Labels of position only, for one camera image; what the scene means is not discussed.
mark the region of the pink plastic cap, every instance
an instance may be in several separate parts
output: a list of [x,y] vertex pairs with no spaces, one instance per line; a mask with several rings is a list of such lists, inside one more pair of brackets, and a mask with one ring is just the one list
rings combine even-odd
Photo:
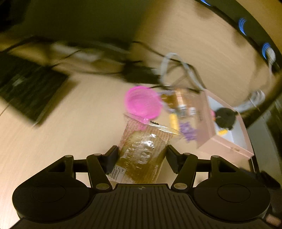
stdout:
[[137,86],[126,93],[125,106],[129,113],[151,120],[160,115],[162,102],[153,89]]

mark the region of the black plush toy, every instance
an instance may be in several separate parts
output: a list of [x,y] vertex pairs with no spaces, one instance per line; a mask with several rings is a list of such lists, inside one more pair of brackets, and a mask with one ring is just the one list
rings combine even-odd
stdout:
[[237,114],[229,108],[220,108],[215,112],[215,122],[221,128],[232,130]]

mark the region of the blue connector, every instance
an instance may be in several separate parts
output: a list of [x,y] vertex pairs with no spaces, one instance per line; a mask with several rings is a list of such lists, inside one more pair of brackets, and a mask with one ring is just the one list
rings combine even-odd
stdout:
[[268,42],[263,44],[263,47],[261,49],[261,53],[263,55],[263,57],[266,59],[266,50],[271,47],[270,44]]
[[208,4],[205,0],[201,0],[201,2],[207,4],[208,6],[211,6],[210,4]]
[[246,19],[240,18],[240,20],[238,22],[239,29],[245,36],[246,36],[246,33],[244,31],[244,24],[245,24],[246,21],[247,21]]

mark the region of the plastic wrapper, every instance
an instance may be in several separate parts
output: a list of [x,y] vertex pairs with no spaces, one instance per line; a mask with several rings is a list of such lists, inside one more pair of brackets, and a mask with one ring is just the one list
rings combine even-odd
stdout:
[[127,125],[119,144],[119,159],[108,178],[117,183],[155,183],[168,141],[180,139],[181,134],[128,113],[125,117]]

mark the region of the cardboard box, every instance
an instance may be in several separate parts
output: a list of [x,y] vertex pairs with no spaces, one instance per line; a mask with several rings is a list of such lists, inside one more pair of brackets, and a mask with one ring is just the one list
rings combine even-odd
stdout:
[[195,106],[199,119],[197,123],[197,150],[221,156],[235,164],[254,156],[246,127],[239,114],[236,116],[232,130],[228,130],[228,133],[223,136],[217,133],[220,128],[213,120],[211,110],[216,111],[221,107],[234,110],[231,106],[208,90],[201,92],[195,98]]

